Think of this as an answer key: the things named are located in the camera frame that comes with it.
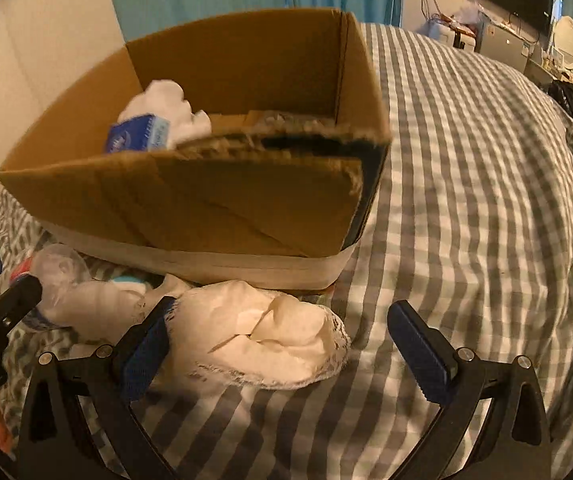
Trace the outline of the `blue tissue pack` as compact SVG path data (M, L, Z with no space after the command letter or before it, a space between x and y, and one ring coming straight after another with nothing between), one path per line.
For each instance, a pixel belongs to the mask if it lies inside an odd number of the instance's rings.
M108 130L104 152L152 152L166 150L168 120L154 115L141 115L112 125Z

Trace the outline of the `white knitted glove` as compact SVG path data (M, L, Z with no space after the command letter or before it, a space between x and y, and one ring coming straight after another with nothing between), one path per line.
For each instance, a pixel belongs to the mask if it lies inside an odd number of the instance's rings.
M193 112L180 84L172 80L153 80L148 88L129 101L115 124L149 114L169 122L166 150L210 136L213 131L209 116L204 110Z

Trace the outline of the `clear jar blue label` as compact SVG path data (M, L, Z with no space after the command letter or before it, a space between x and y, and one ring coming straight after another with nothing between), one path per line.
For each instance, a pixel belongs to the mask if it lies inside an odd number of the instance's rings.
M22 319L24 326L34 333L60 328L50 318L51 311L72 288L91 280L85 260L64 244L51 244L32 252L13 269L10 284L24 275L38 278L42 286L40 303Z

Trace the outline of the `white faceted bottle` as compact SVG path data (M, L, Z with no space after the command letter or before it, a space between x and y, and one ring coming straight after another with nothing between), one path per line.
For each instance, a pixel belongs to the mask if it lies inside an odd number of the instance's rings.
M82 340L117 344L142 323L166 294L130 280L86 281L44 294L38 311L51 324L72 328Z

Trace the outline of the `grey checkered bed cover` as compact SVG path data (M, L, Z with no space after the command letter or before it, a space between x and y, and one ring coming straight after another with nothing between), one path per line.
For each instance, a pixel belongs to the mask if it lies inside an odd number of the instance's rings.
M383 479L431 409L385 335L405 299L455 344L533 360L551 476L573 469L573 118L513 68L408 30L360 26L391 143L367 223L327 303L344 370L293 393L159 400L146 425L188 479ZM0 256L43 225L5 187Z

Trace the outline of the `brown cardboard box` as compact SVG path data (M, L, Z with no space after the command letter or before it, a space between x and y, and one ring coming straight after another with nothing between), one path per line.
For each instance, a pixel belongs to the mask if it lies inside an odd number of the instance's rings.
M212 131L108 153L119 113L178 82ZM356 18L277 9L128 42L17 142L0 183L62 243L198 284L322 290L359 242L391 134Z

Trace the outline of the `grey mini fridge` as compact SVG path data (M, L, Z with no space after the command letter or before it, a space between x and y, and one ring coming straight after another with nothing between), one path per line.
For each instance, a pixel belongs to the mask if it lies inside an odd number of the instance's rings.
M522 73L527 65L531 44L505 27L487 22L481 25L476 51Z

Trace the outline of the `white oval vanity mirror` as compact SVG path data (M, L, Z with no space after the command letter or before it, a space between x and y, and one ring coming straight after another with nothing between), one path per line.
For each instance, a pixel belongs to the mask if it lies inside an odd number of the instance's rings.
M550 53L559 70L573 72L573 18L570 16L563 15L554 24Z

